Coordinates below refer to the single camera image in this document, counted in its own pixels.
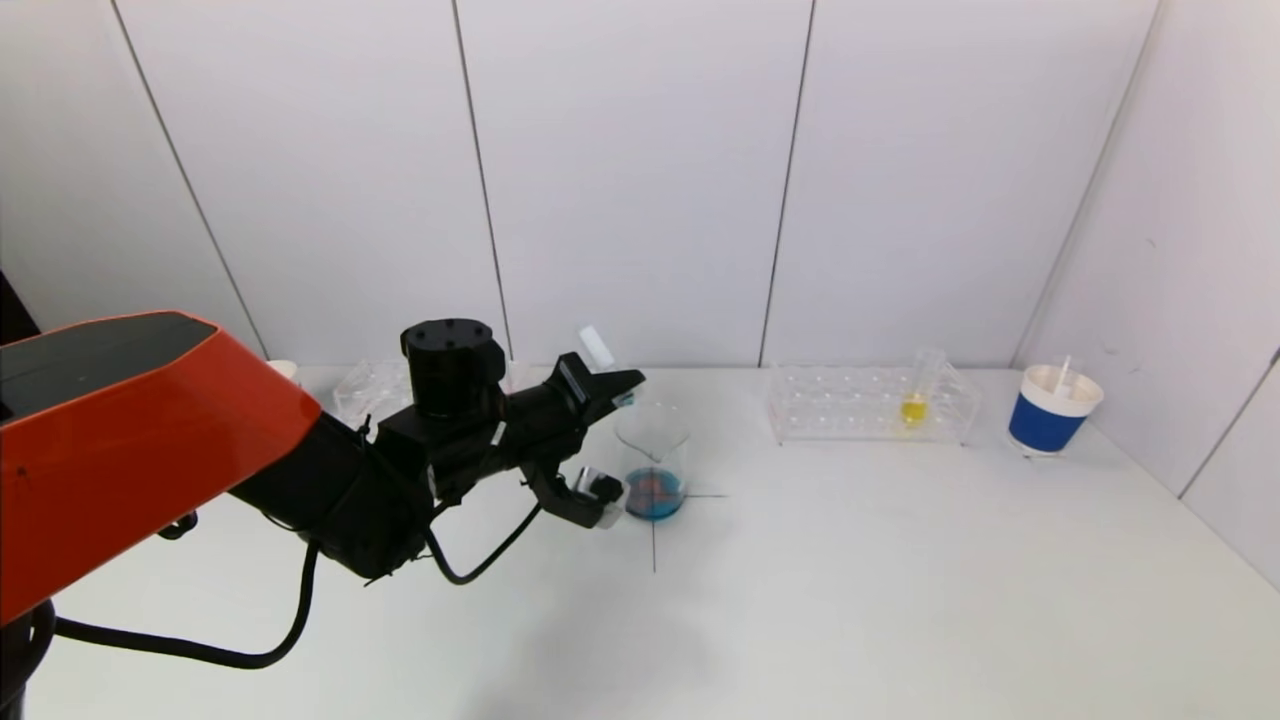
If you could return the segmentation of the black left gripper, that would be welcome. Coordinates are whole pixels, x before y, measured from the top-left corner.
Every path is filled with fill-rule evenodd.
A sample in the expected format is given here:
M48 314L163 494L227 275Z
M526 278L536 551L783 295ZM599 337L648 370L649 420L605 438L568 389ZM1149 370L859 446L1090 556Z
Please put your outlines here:
M573 457L590 424L631 404L645 379L636 369L590 373L577 354L559 356L544 382L504 396L502 469Z

